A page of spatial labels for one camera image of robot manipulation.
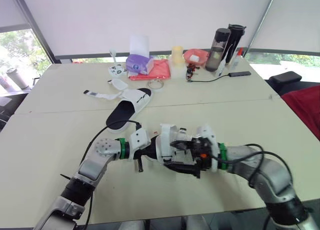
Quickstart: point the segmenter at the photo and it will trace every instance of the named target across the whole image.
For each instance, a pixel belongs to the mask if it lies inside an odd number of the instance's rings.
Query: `table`
[[[54,64],[43,74],[16,114],[52,113],[86,110],[111,110],[116,100],[88,97],[84,90],[98,93],[117,93],[107,83],[111,79],[108,67],[112,63]],[[261,100],[277,97],[269,85],[241,59],[233,72],[250,71],[251,76],[223,77],[215,82],[186,82],[184,78],[166,80],[163,92],[155,94],[148,107],[177,106],[231,101]],[[212,73],[199,69],[194,80],[211,80]],[[122,78],[131,88],[145,88],[147,81]]]
[[[15,114],[0,134],[0,227],[32,227],[64,189],[91,138],[104,127],[112,110]],[[149,106],[137,115],[151,134],[160,123],[176,124],[195,133],[208,123],[217,140],[228,146],[262,145],[283,157],[292,170],[302,201],[320,197],[320,143],[280,98]],[[134,124],[120,134],[128,137]],[[111,162],[94,194],[91,224],[218,213],[260,208],[264,203],[248,182],[219,171],[201,179],[143,159],[143,173],[133,162]],[[79,224],[87,217],[87,210]]]

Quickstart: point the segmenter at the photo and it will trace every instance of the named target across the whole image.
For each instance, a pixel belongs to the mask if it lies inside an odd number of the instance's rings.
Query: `silver bangle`
[[[162,88],[164,87],[165,83],[161,79],[151,79],[148,81],[147,86],[152,89],[155,92],[162,91]]]

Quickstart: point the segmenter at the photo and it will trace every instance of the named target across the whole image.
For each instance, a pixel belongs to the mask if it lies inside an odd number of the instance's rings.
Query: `slipper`
[[[113,110],[106,125],[119,120],[132,120],[151,100],[152,91],[149,88],[126,89],[119,96],[122,100]],[[108,131],[114,134],[124,131],[129,122],[118,122],[108,127]]]

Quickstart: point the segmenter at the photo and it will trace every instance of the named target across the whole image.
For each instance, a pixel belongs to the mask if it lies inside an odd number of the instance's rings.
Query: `clear plastic bottle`
[[[209,72],[214,72],[218,69],[230,33],[231,31],[228,28],[219,28],[215,32],[212,46],[208,54],[208,59],[205,63],[205,69],[207,69]]]

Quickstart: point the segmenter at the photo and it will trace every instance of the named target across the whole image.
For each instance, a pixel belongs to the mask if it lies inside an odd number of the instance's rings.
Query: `red fabric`
[[[282,99],[320,140],[320,86],[289,92]]]

